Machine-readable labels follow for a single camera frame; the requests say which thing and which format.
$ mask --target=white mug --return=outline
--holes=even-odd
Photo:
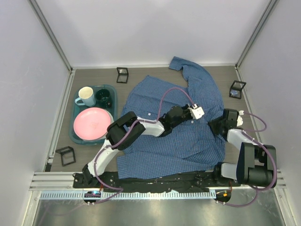
[[[91,87],[83,87],[79,90],[79,98],[75,99],[75,103],[79,106],[86,105],[88,107],[93,107],[96,104],[96,99]]]

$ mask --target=blue shirt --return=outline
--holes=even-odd
[[[211,75],[200,65],[174,57],[170,69],[183,69],[188,87],[176,86],[146,76],[130,93],[122,115],[129,111],[144,119],[155,120],[163,94],[172,87],[185,90],[201,106],[205,115],[186,121],[166,137],[140,136],[125,155],[117,158],[119,178],[150,179],[181,172],[212,169],[225,156],[225,140],[213,136],[207,122],[222,116],[223,101]],[[179,90],[170,91],[163,102],[161,116],[172,106],[189,103]]]

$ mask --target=wall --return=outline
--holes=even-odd
[[[277,149],[300,221],[301,196],[301,1],[281,0],[241,66],[255,114],[269,129],[261,136]]]
[[[25,0],[0,1],[1,225],[20,224],[68,72]]]
[[[37,0],[72,66],[234,64],[269,0]]]

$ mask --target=mug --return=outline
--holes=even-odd
[[[79,106],[86,105],[88,107],[93,107],[96,104],[96,99],[91,87],[83,87],[79,90],[79,98],[75,99],[75,103]]]
[[[101,108],[110,108],[112,107],[112,98],[109,90],[101,89],[96,92],[95,97]]]

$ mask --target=black square bracket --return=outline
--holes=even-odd
[[[127,83],[128,69],[126,67],[117,67],[118,77],[117,83]]]
[[[75,163],[75,153],[73,147],[67,146],[55,151],[61,155],[62,166],[67,166],[69,164]]]
[[[234,80],[230,87],[229,97],[241,99],[246,82]]]

